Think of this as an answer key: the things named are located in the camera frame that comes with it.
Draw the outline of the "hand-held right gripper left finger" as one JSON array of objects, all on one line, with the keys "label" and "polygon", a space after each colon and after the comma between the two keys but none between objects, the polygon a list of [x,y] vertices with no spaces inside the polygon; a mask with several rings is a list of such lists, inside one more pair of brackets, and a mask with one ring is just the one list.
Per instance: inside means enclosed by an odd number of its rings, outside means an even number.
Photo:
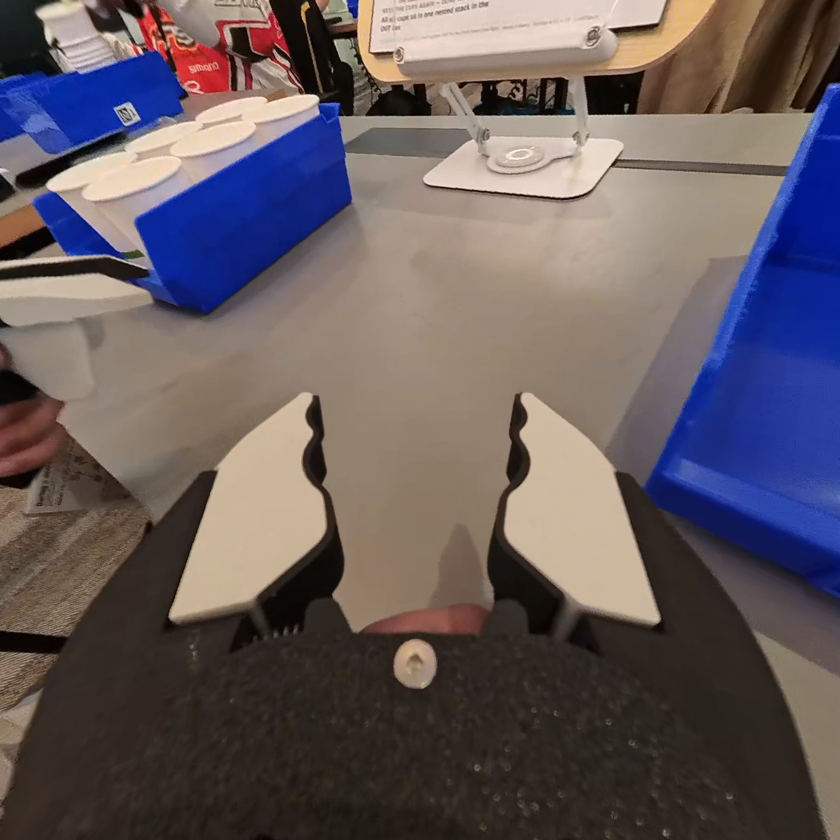
[{"label": "hand-held right gripper left finger", "polygon": [[318,395],[302,392],[219,462],[168,614],[186,626],[244,617],[258,637],[300,632],[332,598],[344,555]]}]

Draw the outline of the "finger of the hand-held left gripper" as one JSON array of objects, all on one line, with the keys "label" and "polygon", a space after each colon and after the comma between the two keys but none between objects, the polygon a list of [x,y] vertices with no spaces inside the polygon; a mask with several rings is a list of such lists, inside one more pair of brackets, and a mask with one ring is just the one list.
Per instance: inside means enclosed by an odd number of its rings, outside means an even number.
[{"label": "finger of the hand-held left gripper", "polygon": [[111,256],[4,260],[2,369],[63,403],[96,389],[91,349],[102,317],[151,305],[150,273]]}]

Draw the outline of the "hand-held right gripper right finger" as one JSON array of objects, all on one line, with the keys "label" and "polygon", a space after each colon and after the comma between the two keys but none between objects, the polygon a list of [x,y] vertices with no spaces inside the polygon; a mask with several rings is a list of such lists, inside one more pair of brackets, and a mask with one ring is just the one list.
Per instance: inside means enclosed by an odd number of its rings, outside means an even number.
[{"label": "hand-held right gripper right finger", "polygon": [[531,392],[516,394],[487,555],[490,625],[570,639],[587,618],[661,623],[615,468]]}]

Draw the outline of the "blue plastic bin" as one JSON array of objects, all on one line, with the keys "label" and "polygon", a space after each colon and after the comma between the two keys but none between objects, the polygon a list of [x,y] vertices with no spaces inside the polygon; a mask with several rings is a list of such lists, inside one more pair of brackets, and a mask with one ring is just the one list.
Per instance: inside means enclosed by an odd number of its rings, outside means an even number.
[{"label": "blue plastic bin", "polygon": [[140,216],[153,299],[208,314],[351,204],[341,108],[319,116]]},{"label": "blue plastic bin", "polygon": [[156,52],[88,73],[47,77],[18,91],[23,128],[45,152],[63,154],[182,111],[185,92]]},{"label": "blue plastic bin", "polygon": [[838,84],[802,137],[646,490],[838,598]]},{"label": "blue plastic bin", "polygon": [[25,134],[23,111],[19,104],[18,91],[26,91],[34,82],[46,79],[42,71],[25,75],[2,77],[1,79],[1,142]]}]

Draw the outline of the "stack of nested white cups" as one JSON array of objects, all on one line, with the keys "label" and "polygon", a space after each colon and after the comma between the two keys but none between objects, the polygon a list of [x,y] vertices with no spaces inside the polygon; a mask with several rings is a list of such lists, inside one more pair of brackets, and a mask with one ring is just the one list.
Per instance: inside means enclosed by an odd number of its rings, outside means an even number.
[{"label": "stack of nested white cups", "polygon": [[35,9],[51,52],[69,72],[88,73],[119,60],[114,48],[96,30],[83,2],[44,3]]}]

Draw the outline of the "person's left hand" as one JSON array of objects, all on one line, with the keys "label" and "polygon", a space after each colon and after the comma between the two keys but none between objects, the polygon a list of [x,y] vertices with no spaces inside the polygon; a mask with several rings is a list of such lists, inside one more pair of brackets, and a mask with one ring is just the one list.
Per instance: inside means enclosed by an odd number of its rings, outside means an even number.
[{"label": "person's left hand", "polygon": [[1,478],[39,470],[67,445],[60,422],[65,404],[47,395],[1,408]]}]

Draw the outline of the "black jacket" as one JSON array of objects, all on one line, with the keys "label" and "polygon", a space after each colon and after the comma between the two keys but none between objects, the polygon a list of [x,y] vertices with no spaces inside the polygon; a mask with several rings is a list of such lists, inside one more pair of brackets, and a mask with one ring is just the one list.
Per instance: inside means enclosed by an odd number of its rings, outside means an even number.
[{"label": "black jacket", "polygon": [[271,1],[288,54],[307,94],[339,104],[344,117],[354,115],[354,74],[335,46],[315,1]]}]

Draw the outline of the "white document stand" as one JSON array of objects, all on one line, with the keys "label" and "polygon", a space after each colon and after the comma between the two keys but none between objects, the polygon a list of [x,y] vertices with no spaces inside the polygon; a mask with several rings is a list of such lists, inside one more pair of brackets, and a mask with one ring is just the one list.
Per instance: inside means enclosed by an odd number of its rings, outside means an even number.
[{"label": "white document stand", "polygon": [[[411,78],[439,75],[441,92],[467,125],[470,141],[425,174],[441,190],[569,200],[590,193],[623,151],[617,140],[590,140],[584,64],[614,56],[617,37],[603,15],[525,28],[478,28],[423,34],[405,22],[393,57]],[[458,87],[468,74],[479,80],[540,65],[570,66],[574,132],[570,137],[492,135]]]}]

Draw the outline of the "beige cloth cover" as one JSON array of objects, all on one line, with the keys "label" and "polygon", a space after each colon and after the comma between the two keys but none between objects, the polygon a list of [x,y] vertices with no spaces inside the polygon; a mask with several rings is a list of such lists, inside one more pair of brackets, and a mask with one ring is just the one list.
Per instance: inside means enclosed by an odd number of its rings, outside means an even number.
[{"label": "beige cloth cover", "polygon": [[838,57],[838,1],[720,1],[645,71],[638,114],[804,111]]}]

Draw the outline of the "printed instruction sheet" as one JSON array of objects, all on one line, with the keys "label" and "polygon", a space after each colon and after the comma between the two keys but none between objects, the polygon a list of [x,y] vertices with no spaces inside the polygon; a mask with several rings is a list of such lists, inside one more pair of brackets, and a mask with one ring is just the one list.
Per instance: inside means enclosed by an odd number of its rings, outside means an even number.
[{"label": "printed instruction sheet", "polygon": [[370,51],[391,54],[411,41],[434,38],[517,39],[535,48],[561,39],[574,46],[595,29],[656,27],[666,1],[378,1],[371,13]]}]

